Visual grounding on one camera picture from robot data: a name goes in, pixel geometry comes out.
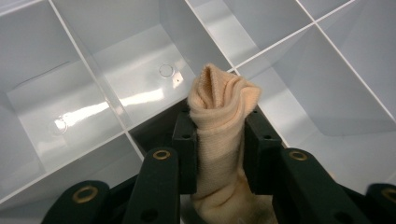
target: plastic organizer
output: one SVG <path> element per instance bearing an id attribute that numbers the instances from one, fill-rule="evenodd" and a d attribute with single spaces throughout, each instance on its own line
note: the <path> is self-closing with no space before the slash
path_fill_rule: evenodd
<path id="1" fill-rule="evenodd" d="M 74 183 L 137 174 L 142 146 L 172 126 L 159 115 L 206 63 L 262 87 L 259 106 L 284 144 L 313 153 L 337 182 L 396 184 L 395 9 L 0 0 L 0 222 L 38 223 Z"/>

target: storage container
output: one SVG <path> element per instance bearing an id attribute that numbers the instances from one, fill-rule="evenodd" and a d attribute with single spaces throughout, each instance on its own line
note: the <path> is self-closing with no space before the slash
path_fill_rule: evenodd
<path id="1" fill-rule="evenodd" d="M 0 222 L 110 187 L 163 144 L 206 63 L 262 88 L 287 147 L 360 193 L 396 184 L 396 2 L 0 1 Z M 186 223 L 199 223 L 183 200 Z"/>

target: beige cloth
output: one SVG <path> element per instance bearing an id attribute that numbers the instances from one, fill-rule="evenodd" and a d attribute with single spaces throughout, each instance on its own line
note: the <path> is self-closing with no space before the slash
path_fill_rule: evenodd
<path id="1" fill-rule="evenodd" d="M 197 125 L 199 163 L 191 199 L 207 223 L 276 222 L 271 197 L 252 194 L 242 168 L 245 117 L 260 94 L 254 84 L 213 64 L 193 82 L 188 104 Z"/>

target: circular mark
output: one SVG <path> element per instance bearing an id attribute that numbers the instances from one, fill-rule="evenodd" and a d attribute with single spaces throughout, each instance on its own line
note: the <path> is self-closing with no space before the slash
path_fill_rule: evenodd
<path id="1" fill-rule="evenodd" d="M 387 198 L 393 203 L 396 203 L 396 189 L 391 189 L 391 188 L 383 189 L 381 190 L 381 193 L 385 198 Z"/>
<path id="2" fill-rule="evenodd" d="M 87 203 L 94 199 L 98 194 L 98 189 L 93 186 L 85 186 L 73 194 L 73 201 L 75 203 Z"/>
<path id="3" fill-rule="evenodd" d="M 144 222 L 152 222 L 158 217 L 158 212 L 155 209 L 147 209 L 140 214 L 140 219 Z"/>
<path id="4" fill-rule="evenodd" d="M 335 219 L 337 219 L 337 221 L 339 223 L 343 223 L 343 224 L 354 223 L 353 218 L 345 212 L 336 212 L 334 214 L 334 217 L 335 217 Z"/>
<path id="5" fill-rule="evenodd" d="M 169 65 L 167 63 L 164 63 L 163 65 L 161 65 L 160 75 L 162 77 L 171 77 L 174 73 L 175 73 L 175 69 L 171 65 Z"/>
<path id="6" fill-rule="evenodd" d="M 56 119 L 49 123 L 49 131 L 55 135 L 61 135 L 67 131 L 67 123 L 63 119 Z"/>
<path id="7" fill-rule="evenodd" d="M 299 151 L 291 151 L 289 153 L 289 156 L 292 157 L 293 159 L 297 161 L 306 161 L 308 160 L 308 157 L 303 153 Z"/>
<path id="8" fill-rule="evenodd" d="M 152 156 L 159 161 L 163 161 L 168 159 L 171 156 L 171 153 L 168 150 L 158 150 Z"/>

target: brass screw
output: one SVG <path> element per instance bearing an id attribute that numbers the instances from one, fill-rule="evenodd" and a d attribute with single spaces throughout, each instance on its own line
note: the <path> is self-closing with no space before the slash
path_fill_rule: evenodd
<path id="1" fill-rule="evenodd" d="M 296 151 L 296 150 L 291 151 L 289 153 L 289 156 L 291 158 L 297 160 L 297 161 L 306 161 L 306 160 L 308 160 L 308 157 L 303 152 Z"/>
<path id="2" fill-rule="evenodd" d="M 387 198 L 393 203 L 396 203 L 396 197 L 395 197 L 396 189 L 391 189 L 391 188 L 383 189 L 381 190 L 381 193 L 385 198 Z"/>
<path id="3" fill-rule="evenodd" d="M 79 197 L 80 193 L 82 193 L 84 191 L 87 191 L 87 190 L 89 190 L 91 192 L 89 195 L 84 196 L 84 197 Z M 81 189 L 79 189 L 78 191 L 76 191 L 73 194 L 73 201 L 75 203 L 87 203 L 90 200 L 94 199 L 97 194 L 98 194 L 98 188 L 90 186 L 90 185 L 89 186 L 85 186 L 85 187 L 82 187 Z"/>
<path id="4" fill-rule="evenodd" d="M 168 150 L 158 150 L 152 156 L 159 161 L 163 161 L 168 159 L 171 153 Z"/>

